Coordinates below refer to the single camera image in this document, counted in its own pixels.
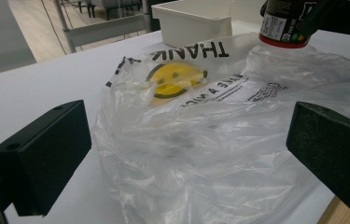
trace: yellow circle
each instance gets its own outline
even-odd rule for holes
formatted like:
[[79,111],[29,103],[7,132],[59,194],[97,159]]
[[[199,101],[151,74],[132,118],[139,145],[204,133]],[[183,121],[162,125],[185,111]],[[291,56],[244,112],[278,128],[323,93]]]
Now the yellow circle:
[[147,81],[155,81],[158,85],[154,96],[169,99],[187,91],[207,76],[206,71],[197,70],[184,63],[160,64],[147,77]]

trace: plastic wrinkle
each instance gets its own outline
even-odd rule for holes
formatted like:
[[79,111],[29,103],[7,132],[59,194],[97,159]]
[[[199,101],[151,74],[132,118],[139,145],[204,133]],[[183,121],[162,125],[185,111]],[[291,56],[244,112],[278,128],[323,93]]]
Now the plastic wrinkle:
[[319,184],[287,132],[297,101],[350,118],[350,60],[256,38],[124,59],[92,136],[126,223],[281,223]]

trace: black rectangular block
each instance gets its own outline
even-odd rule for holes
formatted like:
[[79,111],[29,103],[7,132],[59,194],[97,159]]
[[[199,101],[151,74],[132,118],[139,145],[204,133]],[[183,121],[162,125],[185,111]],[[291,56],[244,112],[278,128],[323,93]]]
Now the black rectangular block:
[[51,109],[0,144],[0,172],[18,214],[45,216],[90,148],[83,101]]
[[297,102],[287,148],[350,208],[350,119]]

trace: white table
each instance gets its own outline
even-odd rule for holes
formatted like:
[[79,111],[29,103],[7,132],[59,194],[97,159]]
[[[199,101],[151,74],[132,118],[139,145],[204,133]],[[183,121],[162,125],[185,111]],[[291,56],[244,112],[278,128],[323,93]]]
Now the white table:
[[[350,58],[350,35],[319,31],[310,44],[324,52]],[[0,143],[56,105],[78,99],[84,100],[92,127],[100,107],[101,89],[122,57],[168,48],[162,43],[161,32],[156,32],[1,73]],[[288,216],[286,223],[316,223],[332,197],[333,194],[321,184],[299,204],[296,213]],[[46,217],[18,217],[12,205],[6,214],[9,223],[123,222],[120,209],[105,196],[95,147],[77,168]]]

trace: white container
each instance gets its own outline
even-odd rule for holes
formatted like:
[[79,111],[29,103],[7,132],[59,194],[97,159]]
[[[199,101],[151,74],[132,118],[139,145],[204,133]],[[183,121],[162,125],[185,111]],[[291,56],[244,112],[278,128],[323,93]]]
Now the white container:
[[231,0],[181,0],[152,6],[163,42],[176,48],[232,35],[230,12]]
[[259,33],[262,25],[260,10],[266,0],[231,0],[232,34]]

